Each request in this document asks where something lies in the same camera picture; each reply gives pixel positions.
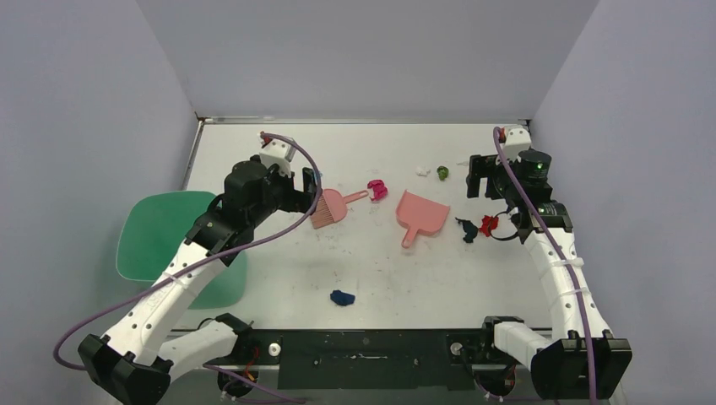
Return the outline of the pink hand brush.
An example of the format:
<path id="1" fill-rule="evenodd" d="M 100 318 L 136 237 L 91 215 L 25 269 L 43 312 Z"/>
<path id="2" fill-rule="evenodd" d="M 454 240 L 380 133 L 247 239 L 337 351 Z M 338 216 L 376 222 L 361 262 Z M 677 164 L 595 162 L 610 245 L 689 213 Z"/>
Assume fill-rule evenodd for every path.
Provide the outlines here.
<path id="1" fill-rule="evenodd" d="M 310 217 L 312 227 L 317 230 L 338 223 L 348 213 L 348 205 L 368 196 L 368 190 L 343 195 L 335 189 L 323 189 L 316 210 Z"/>

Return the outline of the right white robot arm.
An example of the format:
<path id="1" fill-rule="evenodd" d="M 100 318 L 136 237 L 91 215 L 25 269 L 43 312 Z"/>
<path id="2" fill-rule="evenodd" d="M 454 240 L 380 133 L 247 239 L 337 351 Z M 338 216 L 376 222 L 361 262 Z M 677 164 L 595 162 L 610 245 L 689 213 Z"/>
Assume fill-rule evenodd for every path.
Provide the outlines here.
<path id="1" fill-rule="evenodd" d="M 503 200 L 516 239 L 534 262 L 548 301 L 551 336 L 545 337 L 516 316 L 488 316 L 477 339 L 474 359 L 528 369 L 543 400 L 609 400 L 632 360 L 630 343 L 617 338 L 600 314 L 576 253 L 566 207 L 553 199 L 548 182 L 551 157 L 528 148 L 515 159 L 473 155 L 467 196 L 481 193 Z M 484 191 L 480 182 L 486 182 Z"/>

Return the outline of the pink dustpan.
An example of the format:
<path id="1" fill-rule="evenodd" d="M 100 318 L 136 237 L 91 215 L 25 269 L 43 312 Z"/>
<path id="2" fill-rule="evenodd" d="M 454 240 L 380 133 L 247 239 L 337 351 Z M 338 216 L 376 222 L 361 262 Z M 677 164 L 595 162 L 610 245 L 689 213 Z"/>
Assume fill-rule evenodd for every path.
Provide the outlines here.
<path id="1" fill-rule="evenodd" d="M 405 190 L 395 210 L 397 222 L 405 228 L 401 247 L 409 249 L 418 235 L 437 234 L 445 224 L 449 212 L 449 206 Z"/>

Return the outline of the dark blue paper scrap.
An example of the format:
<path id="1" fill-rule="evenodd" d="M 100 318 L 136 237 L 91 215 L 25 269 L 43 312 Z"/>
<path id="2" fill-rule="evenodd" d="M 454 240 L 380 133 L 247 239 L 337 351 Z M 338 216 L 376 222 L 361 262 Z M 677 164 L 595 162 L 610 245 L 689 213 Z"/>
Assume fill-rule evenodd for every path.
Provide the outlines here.
<path id="1" fill-rule="evenodd" d="M 355 303 L 355 295 L 341 290 L 333 290 L 329 295 L 330 300 L 339 306 L 349 306 Z"/>

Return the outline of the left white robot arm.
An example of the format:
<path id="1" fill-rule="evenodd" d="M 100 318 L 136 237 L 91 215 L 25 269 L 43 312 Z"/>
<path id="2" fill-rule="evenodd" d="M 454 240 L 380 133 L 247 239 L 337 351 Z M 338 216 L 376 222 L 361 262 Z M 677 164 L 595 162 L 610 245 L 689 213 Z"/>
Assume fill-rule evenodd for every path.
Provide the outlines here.
<path id="1" fill-rule="evenodd" d="M 256 228 L 277 211 L 315 211 L 321 195 L 317 167 L 302 171 L 302 190 L 294 174 L 258 156 L 235 164 L 224 191 L 197 217 L 175 256 L 137 298 L 132 309 L 102 335 L 90 334 L 78 348 L 90 379 L 122 404 L 156 404 L 170 384 L 187 372 L 225 357 L 234 364 L 252 352 L 249 324 L 235 316 L 216 316 L 207 326 L 168 339 L 182 314 L 242 251 L 258 246 Z"/>

